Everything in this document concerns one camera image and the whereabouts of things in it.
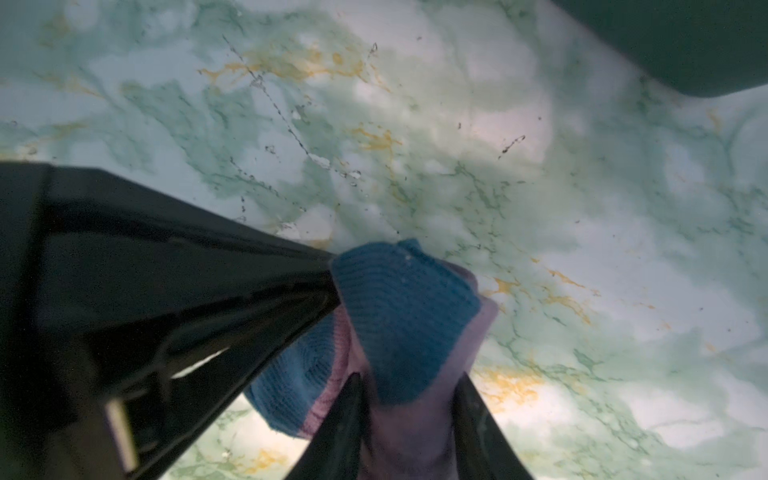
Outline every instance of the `marble surface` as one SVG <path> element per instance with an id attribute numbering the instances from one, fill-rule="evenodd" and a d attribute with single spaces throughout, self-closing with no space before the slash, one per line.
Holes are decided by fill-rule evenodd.
<path id="1" fill-rule="evenodd" d="M 476 272 L 536 478 L 768 478 L 768 88 L 684 97 L 546 0 L 30 0 L 0 38 L 2 160 Z M 304 445 L 240 398 L 165 478 Z"/>

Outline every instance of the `microfiber cloth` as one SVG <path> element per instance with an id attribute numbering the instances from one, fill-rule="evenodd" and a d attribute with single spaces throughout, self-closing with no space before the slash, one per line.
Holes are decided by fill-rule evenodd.
<path id="1" fill-rule="evenodd" d="M 283 351 L 245 395 L 275 430 L 311 438 L 352 373 L 369 403 L 359 478 L 455 478 L 451 406 L 498 307 L 466 269 L 416 240 L 331 261 L 341 305 Z"/>

